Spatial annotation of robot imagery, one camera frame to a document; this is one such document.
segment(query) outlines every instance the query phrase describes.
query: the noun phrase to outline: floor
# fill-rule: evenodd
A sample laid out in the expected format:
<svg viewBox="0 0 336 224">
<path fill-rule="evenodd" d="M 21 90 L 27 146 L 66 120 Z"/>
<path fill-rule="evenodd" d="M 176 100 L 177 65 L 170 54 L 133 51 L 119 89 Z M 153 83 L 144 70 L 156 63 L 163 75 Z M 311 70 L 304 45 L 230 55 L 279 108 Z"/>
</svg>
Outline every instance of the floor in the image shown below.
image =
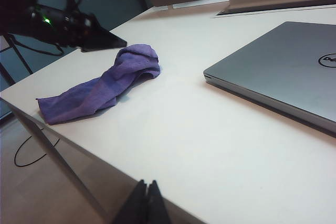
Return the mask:
<svg viewBox="0 0 336 224">
<path fill-rule="evenodd" d="M 44 131 L 52 143 L 57 138 Z M 1 220 L 2 224 L 102 223 L 73 185 L 45 156 L 38 162 L 17 167 L 14 155 L 29 133 L 12 119 L 1 127 Z M 82 179 L 106 211 L 115 216 L 136 181 L 94 157 L 60 140 L 56 149 Z M 17 154 L 18 164 L 42 156 L 31 137 Z M 171 202 L 165 202 L 172 223 L 203 223 Z"/>
</svg>

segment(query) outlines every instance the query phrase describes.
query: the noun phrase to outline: black object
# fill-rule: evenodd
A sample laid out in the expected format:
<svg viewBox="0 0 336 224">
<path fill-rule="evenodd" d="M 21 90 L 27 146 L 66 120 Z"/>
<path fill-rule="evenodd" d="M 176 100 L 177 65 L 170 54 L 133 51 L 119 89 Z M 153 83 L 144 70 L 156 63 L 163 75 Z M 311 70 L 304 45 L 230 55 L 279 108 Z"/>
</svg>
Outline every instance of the black object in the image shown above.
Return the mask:
<svg viewBox="0 0 336 224">
<path fill-rule="evenodd" d="M 156 181 L 147 194 L 146 189 L 144 181 L 139 181 L 112 224 L 171 224 Z"/>
<path fill-rule="evenodd" d="M 67 0 L 64 10 L 37 4 L 37 0 L 0 0 L 0 35 L 18 34 L 82 51 L 120 48 L 126 41 L 99 25 L 94 14 L 78 9 L 81 0 Z"/>
</svg>

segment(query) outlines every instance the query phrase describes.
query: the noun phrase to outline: laptop lid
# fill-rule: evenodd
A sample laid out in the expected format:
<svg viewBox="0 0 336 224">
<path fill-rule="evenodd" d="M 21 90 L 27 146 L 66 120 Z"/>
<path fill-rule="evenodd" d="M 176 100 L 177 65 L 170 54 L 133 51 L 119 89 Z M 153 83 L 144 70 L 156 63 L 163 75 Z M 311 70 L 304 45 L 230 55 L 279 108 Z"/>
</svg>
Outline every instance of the laptop lid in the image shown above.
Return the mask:
<svg viewBox="0 0 336 224">
<path fill-rule="evenodd" d="M 336 133 L 336 25 L 285 22 L 204 75 L 210 84 Z"/>
</svg>

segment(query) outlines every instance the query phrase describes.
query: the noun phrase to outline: microfiber towel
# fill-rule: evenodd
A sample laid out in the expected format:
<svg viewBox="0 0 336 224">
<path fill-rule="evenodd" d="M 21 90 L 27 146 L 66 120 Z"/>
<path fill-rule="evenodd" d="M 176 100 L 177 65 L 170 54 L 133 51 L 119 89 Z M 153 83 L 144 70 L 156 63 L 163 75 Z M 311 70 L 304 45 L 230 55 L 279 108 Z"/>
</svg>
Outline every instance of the microfiber towel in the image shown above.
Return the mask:
<svg viewBox="0 0 336 224">
<path fill-rule="evenodd" d="M 114 65 L 101 77 L 56 97 L 38 98 L 38 105 L 50 125 L 93 115 L 97 110 L 116 105 L 117 96 L 145 73 L 152 78 L 160 74 L 157 54 L 149 45 L 132 45 L 118 52 Z"/>
</svg>

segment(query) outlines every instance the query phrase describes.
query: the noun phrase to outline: black cable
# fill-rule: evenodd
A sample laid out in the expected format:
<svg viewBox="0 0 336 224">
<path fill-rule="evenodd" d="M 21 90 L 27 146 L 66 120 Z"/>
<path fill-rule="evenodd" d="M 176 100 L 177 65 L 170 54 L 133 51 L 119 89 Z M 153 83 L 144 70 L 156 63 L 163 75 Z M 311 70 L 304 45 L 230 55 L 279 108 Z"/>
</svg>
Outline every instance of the black cable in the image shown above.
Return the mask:
<svg viewBox="0 0 336 224">
<path fill-rule="evenodd" d="M 25 167 L 25 166 L 28 166 L 28 165 L 32 165 L 33 163 L 36 163 L 37 161 L 39 161 L 40 159 L 44 158 L 47 154 L 44 154 L 42 157 L 39 157 L 38 159 L 34 160 L 33 162 L 30 162 L 28 164 L 24 164 L 24 165 L 20 165 L 20 164 L 17 164 L 16 162 L 16 156 L 18 154 L 18 152 L 20 151 L 21 147 L 24 146 L 25 143 L 27 143 L 27 141 L 29 139 L 31 139 L 32 136 L 30 136 L 29 138 L 27 138 L 21 145 L 20 147 L 17 149 L 16 153 L 15 153 L 15 156 L 14 156 L 14 164 L 17 166 L 17 167 Z M 59 142 L 59 139 L 56 141 L 56 143 L 54 144 L 54 147 L 58 144 Z"/>
<path fill-rule="evenodd" d="M 54 43 L 54 44 L 52 44 L 52 43 L 48 43 L 48 44 L 54 45 L 54 46 L 58 49 L 58 51 L 60 51 L 60 53 L 58 53 L 58 54 L 55 54 L 55 53 L 53 53 L 53 52 L 46 52 L 46 51 L 42 51 L 42 50 L 38 50 L 38 49 L 34 49 L 34 48 L 31 48 L 31 47 L 28 47 L 28 46 L 22 44 L 21 42 L 17 41 L 16 38 L 14 37 L 14 35 L 12 35 L 12 34 L 8 34 L 8 36 L 9 36 L 9 38 L 11 39 L 11 41 L 12 41 L 14 44 L 16 44 L 16 45 L 18 45 L 18 46 L 21 46 L 21 47 L 24 47 L 24 48 L 27 48 L 27 49 L 29 49 L 29 50 L 31 50 L 31 51 L 38 52 L 38 53 L 40 53 L 40 54 L 44 54 L 44 55 L 52 55 L 52 56 L 62 56 L 62 55 L 64 54 L 63 49 L 62 49 L 58 44 L 56 44 L 56 43 Z"/>
</svg>

